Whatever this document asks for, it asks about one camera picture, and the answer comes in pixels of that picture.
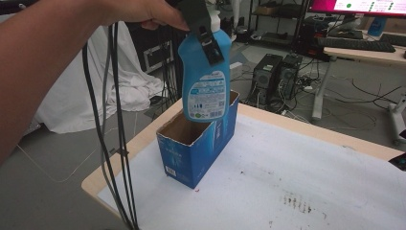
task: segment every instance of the black clip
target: black clip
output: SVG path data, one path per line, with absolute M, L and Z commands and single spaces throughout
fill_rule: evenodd
M 178 7 L 189 29 L 197 36 L 210 65 L 213 66 L 224 61 L 224 56 L 212 33 L 212 19 L 210 18 L 205 1 L 183 0 L 179 2 Z

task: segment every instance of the keyboard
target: keyboard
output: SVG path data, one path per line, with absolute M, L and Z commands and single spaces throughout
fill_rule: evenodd
M 406 47 L 406 35 L 383 34 L 379 41 L 386 41 L 392 45 Z
M 384 41 L 367 41 L 367 40 L 351 40 L 343 38 L 326 38 L 318 37 L 317 43 L 323 47 L 363 50 L 363 51 L 376 51 L 393 53 L 395 48 L 389 42 Z

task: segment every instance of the blue cardboard box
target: blue cardboard box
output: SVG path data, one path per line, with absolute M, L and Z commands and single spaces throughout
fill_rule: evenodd
M 165 173 L 194 189 L 227 143 L 236 127 L 239 94 L 230 93 L 228 114 L 211 123 L 195 123 L 183 111 L 157 130 Z

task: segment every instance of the white sheet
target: white sheet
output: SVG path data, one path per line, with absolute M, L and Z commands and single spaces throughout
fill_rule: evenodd
M 165 176 L 156 141 L 130 166 L 145 230 L 406 229 L 405 172 L 241 115 L 195 190 Z M 99 198 L 115 208 L 107 188 Z
M 118 35 L 119 82 L 123 110 L 149 108 L 149 98 L 162 91 L 162 82 L 143 72 L 131 36 L 124 22 Z M 89 69 L 102 117 L 102 79 L 107 54 L 107 28 L 99 27 L 88 41 Z M 110 71 L 107 81 L 107 117 L 115 113 L 116 101 Z M 84 78 L 81 53 L 66 68 L 48 92 L 35 118 L 56 133 L 75 132 L 95 127 L 89 93 Z

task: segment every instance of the desk leg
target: desk leg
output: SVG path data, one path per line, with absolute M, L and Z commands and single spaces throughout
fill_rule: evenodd
M 395 128 L 395 144 L 406 143 L 406 139 L 399 136 L 399 133 L 406 129 L 405 122 L 402 117 L 402 111 L 406 108 L 406 95 L 402 95 L 398 104 L 390 103 L 389 112 Z
M 322 79 L 322 84 L 316 91 L 316 95 L 314 96 L 314 104 L 313 104 L 313 113 L 311 117 L 313 120 L 320 120 L 322 119 L 323 113 L 323 96 L 325 95 L 325 90 L 328 82 L 329 73 L 331 70 L 331 65 L 335 63 L 337 57 L 330 57 L 330 63 L 328 64 L 328 68 L 326 70 L 326 74 Z

